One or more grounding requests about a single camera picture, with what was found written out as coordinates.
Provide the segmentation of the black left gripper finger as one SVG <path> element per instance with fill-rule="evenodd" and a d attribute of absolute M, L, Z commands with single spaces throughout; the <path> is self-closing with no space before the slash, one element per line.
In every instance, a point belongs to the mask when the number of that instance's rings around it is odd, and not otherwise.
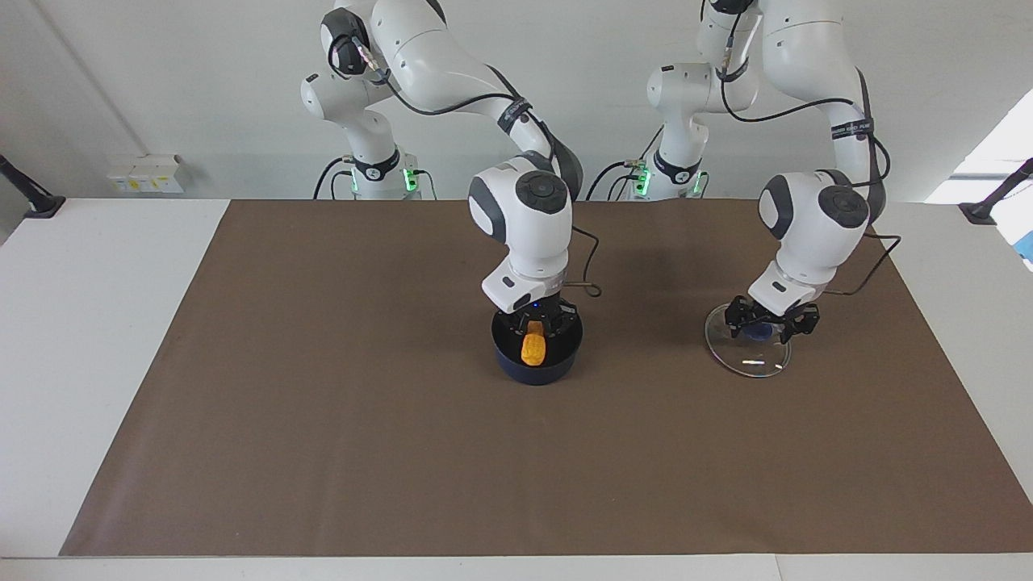
<path fill-rule="evenodd" d="M 799 305 L 779 316 L 776 324 L 780 327 L 779 340 L 782 345 L 788 345 L 796 335 L 810 335 L 820 320 L 817 305 Z"/>
<path fill-rule="evenodd" d="M 737 338 L 742 331 L 756 324 L 754 301 L 745 295 L 737 295 L 724 311 L 724 320 L 731 338 Z"/>

